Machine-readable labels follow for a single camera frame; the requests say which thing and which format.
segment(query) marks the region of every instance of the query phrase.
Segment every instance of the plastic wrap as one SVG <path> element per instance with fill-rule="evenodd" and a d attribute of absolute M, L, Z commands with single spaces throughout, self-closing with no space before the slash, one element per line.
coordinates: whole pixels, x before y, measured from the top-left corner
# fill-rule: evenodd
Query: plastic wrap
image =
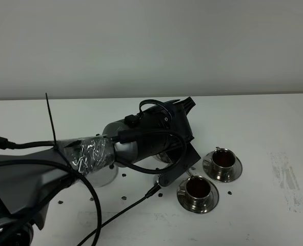
<path fill-rule="evenodd" d="M 61 140 L 58 146 L 72 168 L 83 175 L 115 162 L 113 143 L 103 136 Z"/>

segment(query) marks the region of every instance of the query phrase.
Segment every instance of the white tabletop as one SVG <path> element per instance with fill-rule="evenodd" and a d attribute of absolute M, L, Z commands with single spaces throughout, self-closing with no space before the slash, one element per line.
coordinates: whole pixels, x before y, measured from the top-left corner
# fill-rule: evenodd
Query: white tabletop
<path fill-rule="evenodd" d="M 219 203 L 199 215 L 177 201 L 176 189 L 185 174 L 161 190 L 163 197 L 149 198 L 104 227 L 98 245 L 303 245 L 303 94 L 193 99 L 196 106 L 188 115 L 193 146 L 201 157 L 217 146 L 232 150 L 243 164 L 241 177 L 232 183 L 214 182 Z M 101 133 L 106 124 L 137 113 L 141 100 L 50 100 L 57 138 Z M 0 101 L 0 136 L 17 143 L 51 140 L 46 102 Z M 161 168 L 151 157 L 140 164 Z M 201 161 L 195 167 L 194 173 L 206 176 Z M 152 179 L 153 175 L 121 168 L 114 182 L 97 188 L 103 221 L 143 197 Z M 81 183 L 61 191 L 50 202 L 44 229 L 35 227 L 32 245 L 77 245 L 96 226 L 90 196 Z"/>

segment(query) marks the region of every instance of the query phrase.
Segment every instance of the metal saucer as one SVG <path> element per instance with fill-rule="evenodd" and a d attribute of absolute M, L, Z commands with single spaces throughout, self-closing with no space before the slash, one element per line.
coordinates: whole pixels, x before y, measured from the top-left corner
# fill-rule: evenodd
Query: metal saucer
<path fill-rule="evenodd" d="M 204 157 L 203 169 L 211 179 L 224 183 L 238 179 L 243 172 L 243 166 L 239 158 L 232 151 L 219 147 L 216 147 L 215 151 Z"/>
<path fill-rule="evenodd" d="M 200 182 L 205 184 L 205 195 L 204 197 L 192 196 L 187 189 L 187 184 L 191 182 L 192 179 L 199 179 Z M 196 214 L 206 214 L 212 211 L 219 200 L 219 193 L 216 186 L 206 178 L 202 176 L 193 176 L 185 179 L 177 188 L 176 191 L 178 202 L 186 210 L 196 213 Z"/>

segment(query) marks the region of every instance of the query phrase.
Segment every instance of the white wall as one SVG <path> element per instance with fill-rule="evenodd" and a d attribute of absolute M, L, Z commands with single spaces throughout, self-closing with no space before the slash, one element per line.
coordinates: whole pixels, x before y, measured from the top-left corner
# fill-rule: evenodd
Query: white wall
<path fill-rule="evenodd" d="M 303 91 L 303 0 L 0 0 L 0 98 Z"/>

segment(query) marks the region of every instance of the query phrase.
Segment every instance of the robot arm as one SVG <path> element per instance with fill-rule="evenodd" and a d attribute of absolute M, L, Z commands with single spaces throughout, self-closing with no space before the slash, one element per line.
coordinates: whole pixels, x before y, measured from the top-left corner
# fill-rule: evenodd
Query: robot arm
<path fill-rule="evenodd" d="M 141 106 L 144 104 L 156 106 L 142 111 Z M 52 148 L 25 156 L 0 155 L 0 161 L 48 160 L 66 166 L 68 163 L 60 156 L 60 151 L 71 167 L 83 175 L 113 164 L 121 166 L 116 159 L 135 163 L 160 153 L 166 154 L 171 163 L 176 163 L 181 158 L 181 143 L 173 136 L 141 134 L 131 141 L 120 141 L 119 138 L 123 135 L 121 133 L 125 132 L 168 129 L 183 137 L 187 151 L 179 165 L 156 177 L 158 184 L 165 187 L 200 160 L 200 156 L 190 144 L 193 136 L 187 119 L 187 114 L 194 105 L 190 97 L 183 101 L 173 100 L 165 103 L 146 100 L 140 103 L 138 114 L 108 124 L 103 136 L 57 141 L 58 150 Z M 70 174 L 55 167 L 42 165 L 0 167 L 0 233 L 34 208 L 59 185 L 61 180 L 69 178 Z M 33 238 L 32 225 L 36 224 L 40 230 L 44 227 L 47 209 L 48 206 L 45 206 L 38 212 L 29 224 L 13 235 L 10 240 L 12 244 L 7 245 L 30 245 Z"/>

